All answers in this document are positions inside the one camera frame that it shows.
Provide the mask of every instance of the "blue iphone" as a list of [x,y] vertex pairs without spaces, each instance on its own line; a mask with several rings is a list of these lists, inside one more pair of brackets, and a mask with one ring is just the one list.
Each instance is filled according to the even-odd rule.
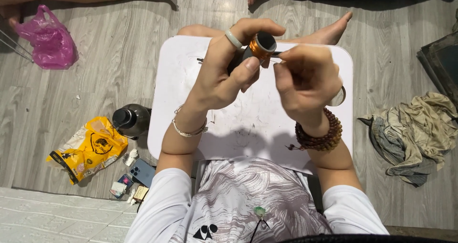
[[132,168],[130,168],[130,174],[148,188],[151,187],[152,178],[155,173],[156,169],[142,159],[138,159]]

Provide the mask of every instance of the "silver bangle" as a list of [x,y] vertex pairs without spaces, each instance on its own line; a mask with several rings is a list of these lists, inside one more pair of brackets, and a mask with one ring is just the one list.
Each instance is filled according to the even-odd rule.
[[[183,105],[180,105],[178,106],[178,108],[174,111],[175,115],[178,113],[178,111],[180,111],[181,107],[183,107]],[[182,137],[195,137],[197,135],[200,135],[201,133],[205,133],[208,131],[208,127],[207,127],[207,118],[205,118],[205,121],[203,122],[203,125],[202,127],[199,129],[199,131],[197,131],[196,133],[194,134],[189,134],[189,133],[186,133],[186,132],[183,132],[181,131],[180,129],[178,129],[176,127],[176,123],[175,123],[175,119],[172,119],[172,123],[173,123],[173,126],[175,127],[175,130],[178,132],[178,134],[180,134],[180,136]]]
[[241,48],[243,46],[242,43],[232,34],[232,32],[229,29],[227,29],[224,33],[226,34],[226,37],[229,39],[229,41],[231,41],[235,47]]

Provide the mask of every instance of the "white table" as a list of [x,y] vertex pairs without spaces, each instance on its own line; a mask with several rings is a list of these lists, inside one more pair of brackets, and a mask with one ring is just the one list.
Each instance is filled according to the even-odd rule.
[[[184,103],[204,58],[210,38],[174,36],[161,47],[157,65],[156,89],[148,135],[148,149],[159,158],[162,138],[174,118],[174,111]],[[296,44],[277,43],[277,51],[286,51]],[[329,110],[339,117],[342,139],[352,153],[353,140],[353,62],[341,47],[329,46],[340,67],[346,89],[345,101]],[[195,160],[223,159],[246,155],[272,160],[289,169],[313,173],[313,164],[306,151],[288,150],[285,146],[299,144],[295,138],[295,122],[283,110],[275,88],[272,58],[268,69],[261,69],[259,80],[244,94],[221,110],[208,112],[208,132],[203,134]]]

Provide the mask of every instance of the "pink plastic bag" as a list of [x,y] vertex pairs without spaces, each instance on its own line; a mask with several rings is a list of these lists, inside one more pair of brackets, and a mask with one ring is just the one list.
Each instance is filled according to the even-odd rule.
[[38,6],[37,15],[29,22],[16,24],[16,32],[30,42],[33,61],[42,69],[68,69],[78,60],[77,47],[67,28],[45,5]]

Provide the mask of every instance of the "sleeve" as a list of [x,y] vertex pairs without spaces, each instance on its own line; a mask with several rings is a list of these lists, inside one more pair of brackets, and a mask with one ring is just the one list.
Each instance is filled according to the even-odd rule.
[[389,234],[369,198],[356,187],[329,188],[323,194],[323,206],[335,234]]
[[183,170],[158,172],[132,223],[125,243],[168,242],[191,205],[191,179]]

